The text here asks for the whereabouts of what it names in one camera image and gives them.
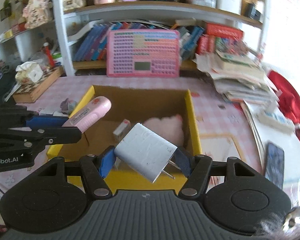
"white label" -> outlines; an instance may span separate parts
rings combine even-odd
[[[80,119],[82,119],[82,117],[84,117],[85,115],[87,115],[89,112],[90,112],[90,108],[87,107],[80,114],[78,114],[76,117],[74,117],[73,119],[69,120],[69,122],[72,125],[75,125],[75,124],[77,124],[77,122],[80,121]]]

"desk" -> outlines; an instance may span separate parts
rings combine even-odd
[[[109,78],[106,76],[61,77],[32,104],[23,104],[31,111],[42,108],[59,110],[66,98],[79,101],[91,85],[119,86],[143,89],[189,89],[192,92],[199,134],[231,134],[239,144],[245,161],[261,172],[258,150],[250,126],[233,104],[227,104],[212,85],[194,78]],[[0,188],[5,192],[46,161],[46,152],[41,152],[31,169],[0,173]]]

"checkered tablecloth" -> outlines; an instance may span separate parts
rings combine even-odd
[[[31,111],[43,108],[60,110],[66,98],[79,101],[91,85],[118,86],[142,89],[189,89],[192,93],[194,110],[200,134],[231,134],[239,143],[245,160],[261,172],[257,146],[244,114],[233,104],[227,104],[215,89],[202,80],[194,78],[109,78],[106,76],[61,77],[53,83],[33,104],[24,104]],[[36,159],[37,168],[44,162],[45,153]],[[27,176],[31,171],[21,169],[0,173],[0,187],[4,191]]]

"white shelf post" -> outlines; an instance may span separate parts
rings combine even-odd
[[[60,52],[63,59],[63,68],[65,69],[67,76],[74,76],[75,71],[72,65],[72,58],[68,46],[66,24],[63,17],[62,0],[52,0],[52,1],[53,1],[53,12],[54,12],[58,42],[59,42]]]

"pink learning board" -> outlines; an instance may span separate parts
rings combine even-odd
[[[107,44],[108,77],[178,77],[179,32],[111,31]]]

